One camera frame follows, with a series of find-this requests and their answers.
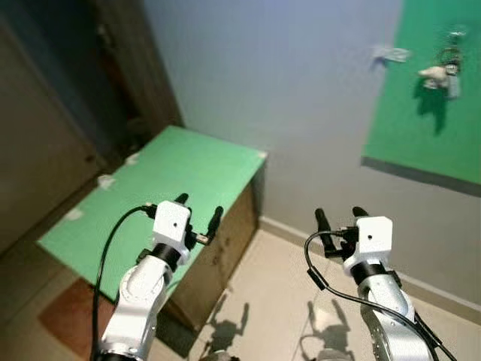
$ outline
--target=door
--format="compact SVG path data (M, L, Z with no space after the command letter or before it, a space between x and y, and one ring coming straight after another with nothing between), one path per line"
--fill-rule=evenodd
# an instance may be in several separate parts
M0 28L0 253L98 172L97 156Z

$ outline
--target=brown mat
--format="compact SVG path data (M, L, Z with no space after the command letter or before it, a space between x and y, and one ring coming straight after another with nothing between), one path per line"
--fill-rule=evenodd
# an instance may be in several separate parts
M88 283L78 279L38 316L52 335L83 359L89 359L92 343L92 297ZM100 335L112 313L113 305L101 297L98 304Z

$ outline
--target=green backdrop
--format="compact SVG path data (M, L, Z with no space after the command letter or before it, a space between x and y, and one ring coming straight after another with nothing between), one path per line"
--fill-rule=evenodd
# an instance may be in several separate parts
M447 100L417 72L436 65L457 24L467 28L461 97ZM395 46L413 55L387 65L365 156L481 184L481 1L405 0Z

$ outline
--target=floor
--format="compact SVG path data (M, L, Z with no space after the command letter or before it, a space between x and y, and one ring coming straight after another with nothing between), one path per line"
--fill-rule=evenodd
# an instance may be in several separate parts
M313 261L333 287L355 294L353 280L338 264L316 255ZM5 359L80 359L37 319L76 279L72 271L31 242L17 244L2 255L0 347ZM417 299L413 302L458 360L479 359L480 326ZM358 306L320 292L306 275L302 249L264 231L256 234L187 359L197 361L218 348L227 348L243 361L305 361L319 352L321 359L329 359L329 352L335 352L338 359L374 361ZM149 360L182 358L156 340Z

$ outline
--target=black cable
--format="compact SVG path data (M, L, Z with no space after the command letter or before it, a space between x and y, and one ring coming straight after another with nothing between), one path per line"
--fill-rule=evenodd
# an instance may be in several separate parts
M360 299L359 297L347 295L345 293L339 292L332 287L329 286L329 283L327 280L321 275L319 270L316 268L315 265L313 265L312 261L310 260L309 256L309 246L310 242L315 238L319 237L320 235L324 234L331 234L331 235L338 235L337 232L335 231L321 231L321 232L316 232L313 233L312 235L309 236L309 238L305 241L304 243L304 256L306 258L307 265L309 266L309 275L312 277L312 275L315 275L318 277L319 282L316 282L317 284L321 284L323 288L327 289L330 293L341 297L343 299L347 299L349 301L357 302L362 305L369 306L379 312L382 312L383 314L388 314L391 317L394 317L398 322L409 328L411 331L416 333L425 343L426 346L428 347L429 351L431 352L431 355L433 356L434 361L439 361L439 358L436 354L436 351L433 347L433 343L437 345L452 361L456 361L456 358L443 346L442 343L440 343L439 339L433 339L431 335L423 330L422 328L418 327L413 321L409 320L407 317L404 315L393 311L390 308L387 308L383 305L380 305L375 302L371 302L365 299Z
M115 226L113 226L112 230L110 231L110 234L107 238L107 241L105 242L104 245L104 250L102 251L102 255L100 258L100 264L98 265L98 273L97 273L97 281L95 283L95 289L93 292L93 302L92 302L92 349L90 351L90 360L95 361L95 358L98 353L98 299L100 297L100 283L102 281L102 275L104 274L104 264L105 264L105 259L107 258L107 252L108 248L110 246L110 243L112 243L113 237L115 236L116 231L122 224L124 220L131 214L138 212L138 211L144 211L148 212L150 210L149 206L146 205L141 205L138 207L134 207L131 210L127 211L119 220L117 223L115 223Z
M443 345L443 342L437 337L437 335L434 333L434 331L426 325L424 320L419 316L419 314L415 311L414 313L414 320L419 324L420 328L426 332L426 334L429 335L429 337L432 338L434 346L440 348L446 356L452 361L456 361L456 358L452 355L452 353L449 352L449 350Z

